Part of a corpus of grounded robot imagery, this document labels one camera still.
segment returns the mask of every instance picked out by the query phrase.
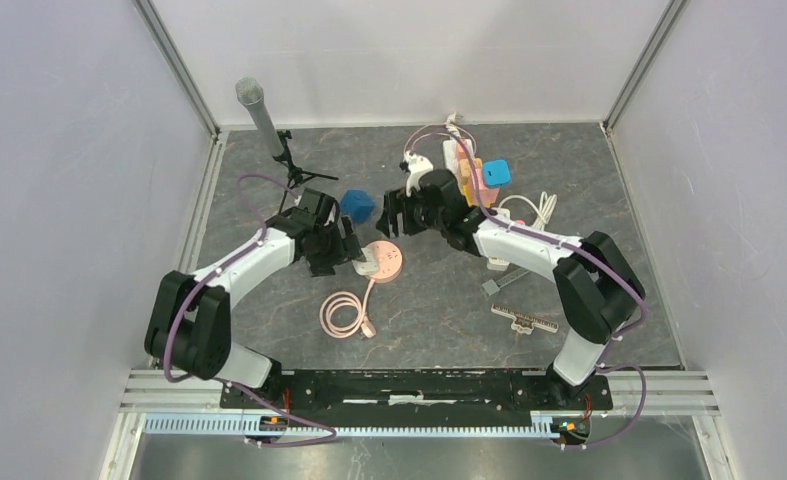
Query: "gray microphone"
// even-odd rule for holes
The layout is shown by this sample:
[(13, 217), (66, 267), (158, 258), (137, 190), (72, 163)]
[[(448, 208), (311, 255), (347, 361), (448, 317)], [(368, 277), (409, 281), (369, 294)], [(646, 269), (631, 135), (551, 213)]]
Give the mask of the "gray microphone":
[(284, 144), (281, 142), (278, 132), (275, 131), (275, 125), (269, 118), (266, 105), (263, 104), (263, 88), (254, 78), (243, 77), (237, 81), (234, 89), (237, 91), (237, 100), (246, 107), (249, 115), (252, 116), (252, 121), (261, 132), (269, 154), (277, 160), (280, 159), (284, 154)]

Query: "gray marble tabletop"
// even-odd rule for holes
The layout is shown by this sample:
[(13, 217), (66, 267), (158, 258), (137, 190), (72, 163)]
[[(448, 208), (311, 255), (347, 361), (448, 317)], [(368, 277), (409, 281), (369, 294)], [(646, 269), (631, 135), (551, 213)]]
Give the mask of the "gray marble tabletop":
[[(608, 145), (594, 124), (482, 125), (468, 129), (478, 140), (478, 157), (504, 158), (511, 185), (500, 198), (525, 194), (537, 200), (543, 190), (558, 195), (547, 230), (611, 235), (640, 276), (652, 315), (648, 323), (613, 348), (609, 363), (645, 366), (679, 364), (678, 352), (653, 281), (650, 265), (629, 210), (626, 193)], [(308, 186), (340, 198), (348, 189), (366, 190), (378, 205), (372, 221), (360, 225), (362, 243), (382, 239), (373, 224), (386, 190), (404, 184), (398, 168), (402, 146), (413, 127), (309, 129), (293, 131), (296, 163), (330, 173), (339, 181), (313, 180)], [(442, 165), (439, 141), (420, 151)], [(236, 179), (261, 172), (283, 177), (257, 132), (232, 132), (227, 140), (202, 243), (199, 265), (218, 260), (258, 229), (237, 195)], [(267, 215), (275, 213), (277, 187), (249, 180), (244, 192)], [(509, 202), (514, 218), (530, 223), (534, 214), (521, 202)], [(331, 293), (347, 290), (362, 296), (367, 280), (348, 264), (332, 277), (311, 278), (300, 261), (266, 279), (234, 309), (232, 334), (238, 342), (279, 360), (285, 368), (546, 367), (567, 334), (554, 284), (528, 275), (491, 300), (481, 284), (503, 274), (487, 270), (486, 260), (449, 248), (436, 232), (393, 239), (404, 256), (401, 275), (376, 286), (368, 312), (378, 335), (337, 340), (319, 325), (318, 311)], [(490, 312), (491, 302), (559, 324), (558, 333), (514, 332), (511, 321)], [(354, 318), (354, 310), (335, 319)]]

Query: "microphone stand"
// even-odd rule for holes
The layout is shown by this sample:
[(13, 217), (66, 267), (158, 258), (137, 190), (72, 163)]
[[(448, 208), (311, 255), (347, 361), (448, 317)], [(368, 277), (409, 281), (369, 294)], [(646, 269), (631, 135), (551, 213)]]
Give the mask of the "microphone stand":
[[(296, 164), (293, 163), (293, 154), (290, 153), (290, 147), (287, 145), (287, 140), (293, 138), (293, 134), (290, 133), (290, 130), (278, 130), (278, 138), (281, 140), (281, 145), (284, 147), (284, 151), (281, 153), (281, 155), (272, 157), (272, 159), (287, 167), (287, 188), (292, 190), (313, 180), (314, 178), (339, 180), (338, 177), (333, 175), (309, 172), (302, 167), (297, 167)], [(281, 204), (278, 206), (279, 214), (284, 210), (285, 200), (287, 200), (287, 192), (284, 192), (284, 194), (281, 196)]]

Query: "purple cable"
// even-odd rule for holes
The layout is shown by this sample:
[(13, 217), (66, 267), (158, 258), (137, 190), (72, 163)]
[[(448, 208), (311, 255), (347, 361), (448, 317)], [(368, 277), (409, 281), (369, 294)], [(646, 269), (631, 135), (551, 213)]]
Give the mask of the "purple cable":
[[(466, 155), (467, 155), (467, 162), (469, 162), (469, 164), (470, 164), (470, 171), (471, 172), (475, 172), (476, 171), (475, 160), (473, 159), (472, 154), (470, 153), (470, 150), (469, 150), (469, 148), (467, 148), (467, 145), (464, 143), (464, 141), (461, 140), (460, 138), (454, 136), (454, 135), (450, 135), (450, 134), (445, 133), (445, 132), (432, 132), (432, 133), (424, 134), (419, 139), (414, 141), (413, 144), (411, 144), (410, 150), (413, 150), (416, 147), (416, 145), (417, 145), (417, 143), (418, 143), (418, 141), (420, 139), (428, 137), (428, 136), (432, 136), (432, 135), (433, 136), (448, 137), (448, 138), (451, 138), (451, 139), (455, 140), (456, 142), (458, 142), (458, 145), (461, 147), (461, 150), (463, 150), (464, 153), (466, 153)], [(506, 228), (506, 229), (508, 229), (510, 231), (517, 232), (519, 234), (525, 235), (525, 236), (530, 237), (530, 238), (534, 238), (535, 240), (539, 240), (541, 242), (545, 242), (545, 243), (548, 243), (550, 245), (555, 245), (558, 248), (567, 248), (567, 250), (570, 250), (573, 253), (577, 253), (579, 256), (583, 257), (585, 260), (587, 260), (590, 263), (592, 263), (593, 265), (595, 265), (596, 268), (598, 268), (601, 272), (603, 272), (606, 275), (608, 275), (612, 280), (614, 280), (614, 282), (617, 283), (617, 285), (620, 286), (620, 288), (625, 290), (625, 292), (632, 298), (632, 300), (634, 300), (634, 302), (637, 304), (638, 309), (640, 310), (640, 317), (635, 322), (633, 322), (633, 323), (631, 323), (629, 325), (626, 325), (626, 326), (620, 328), (619, 330), (617, 330), (616, 332), (614, 332), (614, 334), (611, 336), (612, 339), (622, 337), (625, 333), (634, 330), (635, 328), (639, 327), (641, 323), (646, 321), (646, 318), (649, 316), (649, 307), (646, 305), (646, 302), (644, 302), (643, 299), (640, 298), (640, 295), (638, 295), (638, 293), (631, 287), (631, 285), (629, 285), (628, 282), (623, 280), (623, 278), (620, 277), (617, 274), (617, 272), (615, 272), (613, 269), (611, 269), (608, 265), (605, 265), (605, 263), (603, 263), (601, 260), (599, 260), (598, 258), (593, 256), (591, 253), (589, 253), (589, 252), (587, 252), (587, 251), (585, 251), (585, 250), (583, 250), (583, 249), (581, 249), (581, 248), (579, 248), (579, 247), (577, 247), (575, 245), (562, 243), (559, 240), (556, 240), (556, 239), (554, 239), (552, 237), (549, 237), (547, 235), (543, 235), (543, 234), (538, 233), (536, 231), (526, 230), (526, 229), (520, 228), (519, 226), (517, 226), (515, 224), (507, 224), (507, 223), (503, 222), (502, 220), (494, 217), (487, 210), (487, 208), (485, 208), (484, 202), (482, 202), (482, 200), (481, 200), (481, 192), (479, 191), (478, 186), (475, 183), (476, 182), (476, 176), (475, 175), (470, 175), (470, 181), (471, 181), (472, 189), (475, 192), (475, 198), (476, 198), (476, 202), (478, 203), (478, 208), (481, 209), (481, 213), (484, 214), (484, 216), (488, 220), (490, 220), (491, 222), (495, 223), (496, 225), (499, 225), (500, 227)], [(604, 365), (605, 356), (608, 354), (608, 352), (610, 350), (610, 345), (611, 344), (609, 342), (609, 344), (606, 345), (605, 348), (602, 350), (602, 354), (599, 356), (599, 360), (597, 360), (598, 364), (603, 364)], [(638, 418), (640, 418), (640, 413), (643, 411), (643, 406), (646, 403), (646, 377), (643, 375), (643, 371), (640, 369), (640, 367), (638, 367), (635, 364), (622, 364), (622, 365), (617, 365), (617, 366), (614, 366), (614, 367), (611, 367), (611, 368), (596, 367), (595, 371), (597, 373), (600, 373), (600, 374), (605, 374), (605, 373), (613, 372), (615, 370), (622, 370), (624, 368), (632, 368), (632, 369), (636, 370), (637, 373), (640, 375), (641, 394), (640, 394), (640, 402), (638, 404), (637, 411), (635, 412), (635, 414), (631, 418), (631, 420), (629, 420), (629, 423), (627, 423), (626, 426), (623, 427), (619, 432), (617, 432), (617, 433), (615, 433), (615, 434), (613, 434), (613, 435), (611, 435), (609, 437), (605, 437), (605, 438), (597, 440), (595, 442), (591, 442), (590, 444), (586, 444), (584, 446), (584, 448), (592, 447), (592, 446), (596, 446), (596, 445), (602, 445), (603, 443), (610, 442), (611, 440), (614, 440), (614, 439), (616, 439), (618, 437), (623, 436), (625, 433), (627, 433), (629, 430), (631, 430), (634, 427), (634, 425), (637, 423)], [(579, 450), (583, 449), (583, 447), (581, 445), (577, 445), (576, 447), (578, 447), (577, 449), (579, 449)]]
[[(178, 377), (173, 377), (172, 376), (172, 363), (171, 363), (171, 361), (172, 361), (172, 347), (175, 344), (175, 336), (178, 334), (178, 328), (181, 326), (181, 320), (184, 318), (184, 312), (187, 311), (187, 309), (190, 307), (190, 304), (193, 302), (193, 299), (196, 298), (196, 295), (198, 295), (198, 293), (202, 290), (202, 288), (204, 288), (205, 285), (207, 285), (208, 282), (210, 282), (211, 280), (213, 280), (214, 278), (216, 278), (219, 275), (218, 272), (222, 272), (223, 270), (227, 269), (228, 267), (230, 267), (231, 265), (236, 263), (241, 258), (243, 258), (246, 255), (248, 255), (249, 253), (253, 252), (258, 247), (259, 244), (262, 244), (266, 240), (266, 234), (267, 234), (266, 219), (260, 213), (260, 211), (257, 208), (255, 208), (255, 206), (252, 205), (251, 202), (249, 202), (249, 200), (246, 198), (246, 195), (243, 194), (242, 183), (243, 183), (243, 180), (245, 180), (247, 178), (261, 178), (261, 179), (267, 180), (267, 181), (269, 181), (271, 183), (274, 183), (275, 185), (278, 185), (282, 190), (284, 190), (286, 193), (292, 195), (293, 197), (298, 198), (298, 196), (299, 196), (296, 192), (294, 192), (293, 190), (290, 190), (289, 188), (287, 188), (286, 185), (284, 185), (280, 181), (276, 180), (275, 178), (270, 177), (269, 175), (264, 175), (264, 174), (261, 174), (261, 173), (249, 173), (249, 174), (246, 174), (246, 175), (242, 175), (242, 176), (240, 176), (237, 179), (237, 191), (238, 191), (238, 194), (240, 195), (240, 198), (243, 200), (243, 203), (246, 204), (246, 207), (252, 212), (252, 214), (260, 222), (260, 224), (261, 224), (261, 230), (260, 230), (261, 234), (260, 234), (260, 237), (258, 238), (257, 242), (252, 242), (251, 244), (249, 244), (248, 247), (240, 250), (239, 252), (235, 253), (234, 255), (232, 255), (231, 257), (226, 259), (224, 262), (222, 262), (219, 265), (219, 267), (217, 267), (212, 272), (208, 273), (201, 281), (196, 283), (196, 285), (193, 287), (193, 289), (190, 290), (190, 293), (188, 293), (187, 296), (184, 298), (184, 301), (181, 302), (181, 307), (178, 309), (178, 313), (175, 314), (175, 318), (172, 320), (172, 326), (169, 328), (169, 335), (166, 337), (166, 346), (164, 347), (164, 351), (163, 351), (163, 376), (166, 377), (166, 380), (168, 382), (170, 382), (170, 383), (178, 383), (178, 382), (184, 381), (184, 380), (186, 380), (186, 379), (188, 379), (188, 378), (190, 378), (192, 376), (189, 373), (185, 373), (184, 375), (181, 375), (181, 376), (178, 376)], [(219, 380), (220, 382), (222, 382), (222, 383), (224, 383), (226, 385), (229, 383), (228, 381), (223, 380), (223, 379), (219, 379), (219, 378), (216, 379), (216, 380)], [(319, 443), (329, 442), (331, 440), (334, 440), (335, 437), (337, 437), (337, 432), (333, 428), (327, 427), (325, 425), (321, 425), (319, 423), (312, 422), (310, 420), (305, 420), (305, 419), (303, 419), (301, 417), (297, 417), (297, 416), (292, 415), (292, 414), (289, 414), (289, 413), (287, 413), (287, 412), (277, 408), (276, 406), (272, 405), (271, 403), (267, 402), (266, 400), (264, 400), (260, 396), (256, 395), (246, 385), (243, 385), (243, 384), (240, 384), (240, 383), (236, 383), (236, 382), (231, 383), (231, 385), (233, 385), (234, 388), (236, 388), (237, 390), (240, 390), (241, 392), (243, 392), (246, 395), (248, 395), (249, 398), (251, 398), (252, 400), (257, 402), (262, 407), (267, 408), (269, 410), (272, 410), (272, 411), (278, 413), (279, 415), (284, 416), (285, 418), (293, 420), (293, 421), (295, 421), (297, 423), (301, 423), (303, 425), (307, 425), (307, 426), (310, 426), (310, 427), (313, 427), (313, 428), (319, 428), (321, 430), (325, 430), (327, 432), (331, 432), (331, 435), (327, 435), (325, 437), (314, 438), (314, 439), (310, 439), (310, 440), (301, 440), (301, 441), (289, 442), (289, 443), (260, 444), (262, 447), (267, 447), (267, 448), (301, 447), (301, 446), (306, 446), (306, 445), (316, 445), (316, 444), (319, 444)]]

